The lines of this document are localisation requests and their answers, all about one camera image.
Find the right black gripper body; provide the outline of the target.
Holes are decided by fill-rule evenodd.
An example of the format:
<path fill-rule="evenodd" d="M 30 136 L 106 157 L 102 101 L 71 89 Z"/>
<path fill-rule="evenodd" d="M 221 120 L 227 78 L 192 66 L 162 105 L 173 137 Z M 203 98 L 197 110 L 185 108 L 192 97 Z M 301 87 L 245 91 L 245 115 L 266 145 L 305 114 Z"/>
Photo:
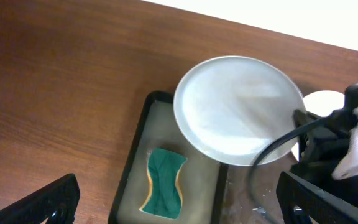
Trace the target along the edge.
<path fill-rule="evenodd" d="M 352 128 L 342 121 L 318 128 L 329 129 L 338 140 L 326 142 L 311 154 L 305 154 L 299 164 L 292 166 L 291 172 L 358 208 L 358 175 L 341 180 L 332 177 L 334 169 L 348 152 Z"/>

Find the light blue plate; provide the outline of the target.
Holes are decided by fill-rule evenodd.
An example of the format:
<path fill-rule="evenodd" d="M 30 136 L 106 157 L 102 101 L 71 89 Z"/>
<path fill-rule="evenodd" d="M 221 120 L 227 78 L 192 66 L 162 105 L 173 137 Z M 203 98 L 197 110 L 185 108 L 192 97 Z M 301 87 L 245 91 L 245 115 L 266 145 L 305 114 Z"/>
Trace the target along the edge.
<path fill-rule="evenodd" d="M 186 140 L 202 154 L 235 166 L 293 131 L 303 95 L 274 66 L 250 57 L 222 56 L 189 70 L 176 87 L 173 111 Z"/>

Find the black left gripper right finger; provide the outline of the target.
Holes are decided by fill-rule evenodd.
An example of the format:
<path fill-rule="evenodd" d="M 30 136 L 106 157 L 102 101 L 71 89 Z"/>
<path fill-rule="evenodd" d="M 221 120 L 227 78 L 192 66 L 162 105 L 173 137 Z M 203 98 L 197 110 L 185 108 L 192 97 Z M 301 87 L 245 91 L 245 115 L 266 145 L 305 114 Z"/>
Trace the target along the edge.
<path fill-rule="evenodd" d="M 285 223 L 358 223 L 358 208 L 291 172 L 282 172 L 277 198 Z"/>

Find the green yellow sponge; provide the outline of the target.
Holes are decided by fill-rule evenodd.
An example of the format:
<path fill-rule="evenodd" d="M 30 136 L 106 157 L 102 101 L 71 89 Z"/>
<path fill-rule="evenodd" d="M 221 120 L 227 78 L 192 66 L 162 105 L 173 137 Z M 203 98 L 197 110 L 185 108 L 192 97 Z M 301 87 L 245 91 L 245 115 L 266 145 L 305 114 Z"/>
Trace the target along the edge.
<path fill-rule="evenodd" d="M 139 210 L 150 215 L 175 220 L 183 206 L 179 176 L 187 158 L 166 149 L 157 148 L 147 159 L 149 191 Z"/>

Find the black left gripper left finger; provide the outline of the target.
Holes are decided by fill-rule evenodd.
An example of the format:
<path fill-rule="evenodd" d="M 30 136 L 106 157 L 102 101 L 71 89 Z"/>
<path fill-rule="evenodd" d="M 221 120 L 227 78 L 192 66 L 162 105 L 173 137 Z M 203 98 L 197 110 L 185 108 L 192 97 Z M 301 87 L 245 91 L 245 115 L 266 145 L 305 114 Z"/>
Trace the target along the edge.
<path fill-rule="evenodd" d="M 79 199 L 77 179 L 67 174 L 0 210 L 0 224 L 72 224 Z"/>

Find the white pink plate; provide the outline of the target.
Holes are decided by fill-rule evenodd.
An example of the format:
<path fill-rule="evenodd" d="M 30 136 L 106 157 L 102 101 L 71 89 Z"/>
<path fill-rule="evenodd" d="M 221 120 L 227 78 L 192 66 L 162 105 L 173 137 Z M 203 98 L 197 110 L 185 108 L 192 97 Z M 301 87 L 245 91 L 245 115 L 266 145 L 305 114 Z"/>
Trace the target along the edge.
<path fill-rule="evenodd" d="M 344 106 L 344 95 L 337 91 L 321 90 L 305 96 L 303 103 L 307 112 L 326 117 Z M 329 129 L 316 128 L 310 133 L 301 135 L 291 152 L 300 162 L 305 154 L 311 154 L 319 145 L 335 140 L 338 140 L 338 136 Z"/>

